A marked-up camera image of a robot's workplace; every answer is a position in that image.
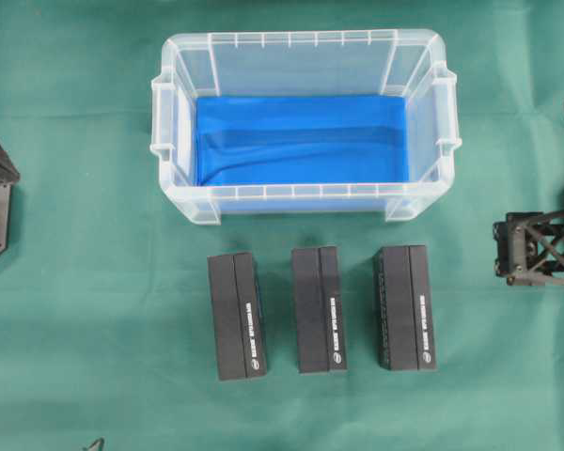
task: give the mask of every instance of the green fabric surface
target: green fabric surface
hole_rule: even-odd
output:
[[[458,74],[452,189],[417,219],[191,225],[149,154],[180,32],[431,28]],[[494,277],[492,223],[564,207],[564,0],[0,0],[0,450],[564,450],[564,288]],[[422,243],[439,370],[379,368],[371,256]],[[346,374],[301,376],[290,250],[338,246]],[[269,373],[217,380],[206,256],[258,262]]]

